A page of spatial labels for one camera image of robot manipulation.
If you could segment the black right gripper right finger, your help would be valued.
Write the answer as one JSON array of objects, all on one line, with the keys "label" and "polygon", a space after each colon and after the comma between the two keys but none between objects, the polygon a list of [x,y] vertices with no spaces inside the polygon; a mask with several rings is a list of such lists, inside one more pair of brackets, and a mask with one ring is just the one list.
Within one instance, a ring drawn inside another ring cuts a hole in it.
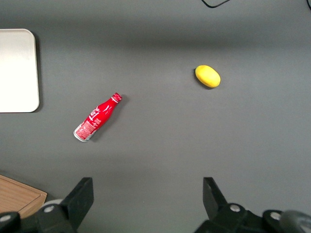
[{"label": "black right gripper right finger", "polygon": [[196,233],[282,233],[282,211],[266,210],[257,216],[237,203],[226,201],[212,177],[203,178],[203,204],[208,220]]}]

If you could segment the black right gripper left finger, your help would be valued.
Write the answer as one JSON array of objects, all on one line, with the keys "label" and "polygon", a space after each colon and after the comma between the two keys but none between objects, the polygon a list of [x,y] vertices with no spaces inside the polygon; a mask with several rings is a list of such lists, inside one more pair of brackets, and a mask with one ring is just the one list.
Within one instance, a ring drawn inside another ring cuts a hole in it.
[{"label": "black right gripper left finger", "polygon": [[36,213],[21,218],[18,212],[0,215],[2,233],[76,233],[94,202],[93,179],[82,178],[62,200],[46,202]]}]

